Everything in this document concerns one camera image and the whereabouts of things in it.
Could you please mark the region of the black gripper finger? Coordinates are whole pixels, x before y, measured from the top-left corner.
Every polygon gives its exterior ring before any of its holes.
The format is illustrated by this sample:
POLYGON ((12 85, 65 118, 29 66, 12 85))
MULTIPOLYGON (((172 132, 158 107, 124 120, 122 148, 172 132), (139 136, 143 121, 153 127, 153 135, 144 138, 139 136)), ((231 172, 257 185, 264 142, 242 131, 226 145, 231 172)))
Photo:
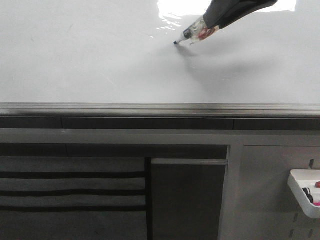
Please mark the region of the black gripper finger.
POLYGON ((223 29, 239 19, 258 10, 275 5, 277 0, 240 0, 240 3, 233 7, 222 19, 219 28, 223 29))
POLYGON ((239 0, 213 0, 203 15, 206 26, 219 26, 226 13, 239 3, 239 0))

